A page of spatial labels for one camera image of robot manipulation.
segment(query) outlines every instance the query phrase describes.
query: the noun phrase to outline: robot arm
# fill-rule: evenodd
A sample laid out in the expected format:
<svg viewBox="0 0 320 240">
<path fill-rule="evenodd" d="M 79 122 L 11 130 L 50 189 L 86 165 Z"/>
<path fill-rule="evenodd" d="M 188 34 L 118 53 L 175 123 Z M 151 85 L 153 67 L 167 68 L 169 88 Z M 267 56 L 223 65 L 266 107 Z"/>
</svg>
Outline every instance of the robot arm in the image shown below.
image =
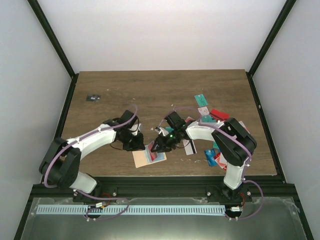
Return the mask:
<svg viewBox="0 0 320 240">
<path fill-rule="evenodd" d="M 169 114 L 165 120 L 173 128 L 168 133 L 162 127 L 158 128 L 159 136 L 154 141 L 151 152 L 169 152 L 176 149 L 176 145 L 181 140 L 203 139 L 216 142 L 221 154 L 221 158 L 227 161 L 227 170 L 223 179 L 223 194 L 228 198 L 233 198 L 240 190 L 244 178 L 244 169 L 248 154 L 238 144 L 227 138 L 220 131 L 213 127 L 233 136 L 240 142 L 251 154 L 257 147 L 255 139 L 241 126 L 234 118 L 219 123 L 202 124 L 198 121 L 185 122 L 175 111 Z"/>
<path fill-rule="evenodd" d="M 97 186 L 97 181 L 90 175 L 79 172 L 80 161 L 86 155 L 103 145 L 111 144 L 115 141 L 122 142 L 123 149 L 126 151 L 145 149 L 144 137 L 140 132 L 141 124 L 139 124 L 137 116 L 126 125 L 117 127 L 117 125 L 127 122 L 133 116 L 132 112 L 126 110 L 121 117 L 104 121 L 96 129 L 81 136 L 67 140 L 60 137 L 55 138 L 40 165 L 40 173 L 45 175 L 49 164 L 58 152 L 75 142 L 53 164 L 48 174 L 48 180 L 61 189 L 72 188 L 91 194 Z"/>
</svg>

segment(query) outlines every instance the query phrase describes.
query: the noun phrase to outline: wooden table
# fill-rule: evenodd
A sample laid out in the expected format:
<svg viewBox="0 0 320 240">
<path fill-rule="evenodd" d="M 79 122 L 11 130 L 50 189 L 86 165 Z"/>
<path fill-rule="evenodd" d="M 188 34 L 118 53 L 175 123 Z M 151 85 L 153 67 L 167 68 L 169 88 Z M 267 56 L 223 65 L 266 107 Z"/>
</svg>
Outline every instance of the wooden table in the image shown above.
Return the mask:
<svg viewBox="0 0 320 240">
<path fill-rule="evenodd" d="M 101 95 L 100 101 L 86 101 L 87 95 Z M 131 104 L 139 108 L 144 143 L 157 137 L 154 129 L 173 108 L 198 108 L 195 95 L 204 94 L 209 106 L 243 121 L 256 139 L 248 175 L 275 175 L 276 169 L 267 144 L 252 92 L 244 70 L 168 70 L 168 71 L 87 71 L 81 72 L 75 87 L 62 137 L 76 137 L 117 118 Z M 196 118 L 195 111 L 179 115 Z M 166 153 L 167 160 L 135 168 L 131 152 L 105 145 L 86 156 L 80 170 L 93 176 L 212 176 L 224 175 L 219 166 L 209 167 L 204 150 L 212 142 L 196 140 L 197 154 L 184 149 Z"/>
</svg>

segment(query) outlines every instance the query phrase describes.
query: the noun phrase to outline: white wall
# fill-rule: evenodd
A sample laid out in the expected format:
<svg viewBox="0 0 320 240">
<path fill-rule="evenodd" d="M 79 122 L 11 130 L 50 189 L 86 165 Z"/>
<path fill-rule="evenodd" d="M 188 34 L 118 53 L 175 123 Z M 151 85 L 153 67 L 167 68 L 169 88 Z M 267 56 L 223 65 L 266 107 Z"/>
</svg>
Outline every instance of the white wall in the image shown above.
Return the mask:
<svg viewBox="0 0 320 240">
<path fill-rule="evenodd" d="M 39 0 L 79 71 L 249 70 L 285 0 Z"/>
<path fill-rule="evenodd" d="M 281 165 L 320 239 L 320 1 L 296 1 L 254 82 Z"/>
<path fill-rule="evenodd" d="M 26 0 L 2 0 L 0 23 L 0 239 L 12 240 L 70 77 Z"/>
</svg>

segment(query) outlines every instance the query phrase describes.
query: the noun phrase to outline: purple cable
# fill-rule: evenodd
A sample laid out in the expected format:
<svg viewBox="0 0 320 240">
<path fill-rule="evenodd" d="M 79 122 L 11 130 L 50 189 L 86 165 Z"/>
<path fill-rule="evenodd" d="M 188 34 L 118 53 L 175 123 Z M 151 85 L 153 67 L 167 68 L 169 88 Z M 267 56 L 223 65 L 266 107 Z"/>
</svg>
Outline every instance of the purple cable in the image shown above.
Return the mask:
<svg viewBox="0 0 320 240">
<path fill-rule="evenodd" d="M 123 209 L 122 211 L 118 212 L 116 215 L 109 216 L 109 217 L 104 217 L 104 218 L 100 218 L 100 217 L 99 217 L 99 218 L 96 218 L 95 220 L 96 220 L 96 221 L 101 221 L 101 220 L 114 219 L 114 218 L 116 218 L 116 217 L 119 217 L 119 216 L 120 216 L 121 214 L 123 214 L 125 211 L 127 211 L 128 208 L 129 208 L 129 204 L 125 207 L 125 209 Z M 85 213 L 86 219 L 89 219 L 88 214 L 89 214 L 91 211 L 96 210 L 96 209 L 100 209 L 100 208 L 94 207 L 94 208 L 89 209 L 89 210 Z"/>
<path fill-rule="evenodd" d="M 79 193 L 81 193 L 82 195 L 84 195 L 84 196 L 86 196 L 86 197 L 88 197 L 88 198 L 94 199 L 94 200 L 120 200 L 120 199 L 122 199 L 122 200 L 127 200 L 127 201 L 128 201 L 128 199 L 123 198 L 123 197 L 96 197 L 96 196 L 91 196 L 91 195 L 89 195 L 88 193 L 85 193 L 84 191 L 81 191 L 81 190 L 77 190 L 77 191 L 78 191 Z M 116 215 L 109 216 L 109 217 L 104 217 L 104 218 L 100 218 L 100 217 L 99 217 L 99 218 L 96 218 L 96 220 L 100 221 L 100 220 L 114 219 L 114 218 L 120 216 L 121 214 L 123 214 L 125 211 L 127 211 L 128 208 L 129 208 L 129 201 L 128 201 L 128 204 L 127 204 L 127 206 L 125 207 L 125 209 L 123 209 L 121 212 L 118 212 Z M 89 214 L 91 211 L 95 210 L 95 209 L 100 209 L 100 208 L 94 207 L 94 208 L 89 209 L 89 210 L 85 213 L 86 219 L 89 218 L 88 214 Z"/>
<path fill-rule="evenodd" d="M 189 107 L 189 106 L 177 107 L 177 108 L 174 108 L 171 112 L 169 112 L 167 115 L 164 116 L 164 118 L 159 123 L 158 127 L 160 127 L 160 125 L 164 122 L 165 117 L 167 117 L 169 114 L 173 113 L 174 111 L 181 110 L 181 109 L 189 109 L 189 110 L 192 110 L 192 111 L 196 111 L 200 115 L 200 118 L 202 117 L 201 113 L 197 109 L 195 109 L 193 107 Z"/>
<path fill-rule="evenodd" d="M 216 127 L 214 125 L 199 123 L 199 126 L 213 128 L 214 130 L 218 131 L 219 133 L 221 133 L 222 135 L 226 136 L 228 139 L 230 139 L 231 141 L 236 143 L 239 147 L 241 147 L 245 151 L 245 153 L 248 155 L 248 159 L 244 162 L 245 165 L 244 165 L 244 168 L 243 168 L 243 171 L 242 171 L 242 176 L 241 176 L 241 178 L 243 179 L 245 177 L 246 164 L 248 162 L 250 162 L 251 159 L 252 159 L 252 155 L 249 152 L 249 150 L 243 144 L 241 144 L 238 140 L 234 139 L 232 136 L 230 136 L 229 134 L 227 134 L 226 132 L 222 131 L 220 128 L 218 128 L 218 127 Z"/>
<path fill-rule="evenodd" d="M 245 184 L 247 184 L 247 183 L 254 184 L 254 185 L 259 189 L 260 194 L 261 194 L 261 204 L 260 204 L 259 208 L 257 209 L 257 211 L 255 211 L 254 213 L 252 213 L 252 214 L 249 215 L 249 216 L 245 216 L 245 217 L 242 217 L 242 218 L 238 218 L 238 221 L 240 221 L 240 220 L 246 220 L 246 219 L 249 219 L 249 218 L 253 217 L 253 216 L 256 215 L 258 212 L 260 212 L 260 210 L 261 210 L 261 208 L 262 208 L 262 206 L 263 206 L 263 204 L 264 204 L 264 193 L 262 192 L 262 189 L 261 189 L 261 187 L 259 186 L 259 184 L 256 183 L 255 181 L 252 181 L 252 180 L 245 180 L 245 181 L 243 181 L 243 182 L 244 182 Z"/>
<path fill-rule="evenodd" d="M 90 132 L 86 133 L 85 135 L 83 135 L 82 137 L 80 137 L 80 138 L 79 138 L 79 141 L 82 141 L 82 140 L 84 140 L 84 139 L 90 137 L 91 135 L 96 134 L 96 133 L 98 133 L 98 132 L 100 132 L 100 131 L 105 131 L 105 130 L 110 130 L 110 129 L 116 129 L 116 128 L 122 127 L 122 126 L 128 124 L 129 122 L 131 122 L 131 121 L 135 118 L 135 116 L 137 115 L 137 112 L 138 112 L 138 107 L 137 107 L 137 105 L 133 104 L 133 105 L 131 105 L 131 106 L 135 107 L 135 112 L 134 112 L 133 116 L 132 116 L 128 121 L 126 121 L 126 122 L 124 122 L 124 123 L 122 123 L 122 124 L 116 125 L 116 126 L 107 126 L 107 127 L 101 128 L 100 130 L 97 129 L 97 130 L 90 131 Z M 53 167 L 53 165 L 55 164 L 55 162 L 59 159 L 59 157 L 61 156 L 61 154 L 63 154 L 68 148 L 70 148 L 72 145 L 74 145 L 74 144 L 77 143 L 77 142 L 78 142 L 78 141 L 73 141 L 73 142 L 69 143 L 67 146 L 65 146 L 64 148 L 62 148 L 62 149 L 57 153 L 57 155 L 54 156 L 53 160 L 50 162 L 50 164 L 49 164 L 49 166 L 48 166 L 48 168 L 47 168 L 47 170 L 46 170 L 46 172 L 45 172 L 45 174 L 44 174 L 44 186 L 45 186 L 46 188 L 55 188 L 55 187 L 57 187 L 57 185 L 49 185 L 49 184 L 48 184 L 48 176 L 49 176 L 49 173 L 50 173 L 50 171 L 51 171 L 51 168 Z"/>
</svg>

